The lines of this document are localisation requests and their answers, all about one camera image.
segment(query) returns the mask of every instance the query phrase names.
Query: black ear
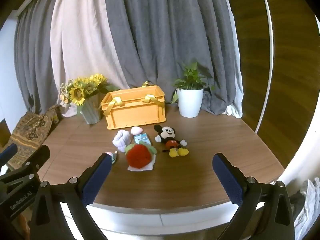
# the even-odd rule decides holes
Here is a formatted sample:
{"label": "black ear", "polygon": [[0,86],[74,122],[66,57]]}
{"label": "black ear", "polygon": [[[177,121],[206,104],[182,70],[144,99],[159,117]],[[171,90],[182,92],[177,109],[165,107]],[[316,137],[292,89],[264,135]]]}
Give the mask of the black ear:
{"label": "black ear", "polygon": [[157,132],[162,132],[162,126],[159,124],[155,124],[155,126],[153,127]]}

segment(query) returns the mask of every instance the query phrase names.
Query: blue gripper pad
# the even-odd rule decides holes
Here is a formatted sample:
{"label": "blue gripper pad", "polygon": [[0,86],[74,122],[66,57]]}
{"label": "blue gripper pad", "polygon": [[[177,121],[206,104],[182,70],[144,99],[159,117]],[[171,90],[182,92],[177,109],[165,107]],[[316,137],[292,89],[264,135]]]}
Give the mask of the blue gripper pad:
{"label": "blue gripper pad", "polygon": [[85,184],[82,191],[82,203],[84,206],[90,205],[95,200],[102,184],[106,180],[109,172],[111,171],[112,160],[109,154],[105,154],[104,159],[100,165],[93,172],[88,182]]}
{"label": "blue gripper pad", "polygon": [[228,194],[230,201],[233,204],[241,206],[244,198],[244,193],[246,191],[246,183],[243,181],[243,178],[245,178],[244,175],[240,172],[242,176],[237,179],[235,176],[239,174],[238,172],[235,172],[235,169],[237,169],[238,171],[240,170],[232,166],[222,153],[217,153],[213,157],[212,167],[214,172],[217,174],[224,190]]}
{"label": "blue gripper pad", "polygon": [[0,153],[0,168],[5,165],[17,152],[18,147],[13,143],[2,153]]}

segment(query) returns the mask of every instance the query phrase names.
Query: wooden table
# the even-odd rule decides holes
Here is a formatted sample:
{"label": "wooden table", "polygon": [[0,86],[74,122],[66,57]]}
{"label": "wooden table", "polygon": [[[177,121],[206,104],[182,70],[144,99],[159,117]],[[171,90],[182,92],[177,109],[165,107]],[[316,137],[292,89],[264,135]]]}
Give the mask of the wooden table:
{"label": "wooden table", "polygon": [[[222,152],[245,176],[270,183],[283,167],[261,139],[241,120],[201,111],[196,118],[180,116],[177,107],[166,108],[164,124],[176,129],[176,138],[186,140],[187,156],[169,157],[155,142],[153,125],[143,126],[158,149],[153,171],[128,171],[120,153],[95,203],[143,212],[180,212],[224,203],[228,196],[212,170],[212,157]],[[60,184],[81,173],[103,152],[117,150],[112,139],[117,130],[107,130],[106,120],[87,125],[82,116],[65,118],[44,144],[51,157],[39,171],[40,179]]]}

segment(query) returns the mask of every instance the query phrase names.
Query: metal screw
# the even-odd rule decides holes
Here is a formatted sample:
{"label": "metal screw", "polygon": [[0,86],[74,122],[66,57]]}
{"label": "metal screw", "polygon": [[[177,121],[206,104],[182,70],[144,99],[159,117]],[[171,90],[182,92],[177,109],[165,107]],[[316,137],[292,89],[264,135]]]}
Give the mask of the metal screw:
{"label": "metal screw", "polygon": [[76,178],[76,177],[72,177],[71,179],[69,179],[69,182],[71,183],[71,184],[74,184],[74,183],[76,183],[78,181],[78,178]]}
{"label": "metal screw", "polygon": [[254,177],[248,177],[247,178],[247,181],[250,183],[250,184],[253,184],[256,182],[256,180],[254,179]]}
{"label": "metal screw", "polygon": [[277,184],[278,184],[279,187],[284,187],[284,183],[282,181],[280,181],[280,180],[277,181]]}
{"label": "metal screw", "polygon": [[48,185],[48,182],[47,181],[43,181],[40,183],[40,187],[45,187]]}

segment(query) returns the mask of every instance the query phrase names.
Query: sunflower bouquet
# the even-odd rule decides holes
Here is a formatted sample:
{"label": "sunflower bouquet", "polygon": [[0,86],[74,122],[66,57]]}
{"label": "sunflower bouquet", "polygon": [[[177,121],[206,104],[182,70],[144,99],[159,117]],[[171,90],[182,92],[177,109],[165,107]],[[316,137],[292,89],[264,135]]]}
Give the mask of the sunflower bouquet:
{"label": "sunflower bouquet", "polygon": [[65,104],[71,102],[77,106],[78,113],[86,100],[90,97],[101,93],[108,93],[118,90],[117,87],[108,84],[107,78],[101,74],[95,74],[88,77],[78,77],[73,80],[69,80],[68,83],[62,83],[60,86],[60,99]]}

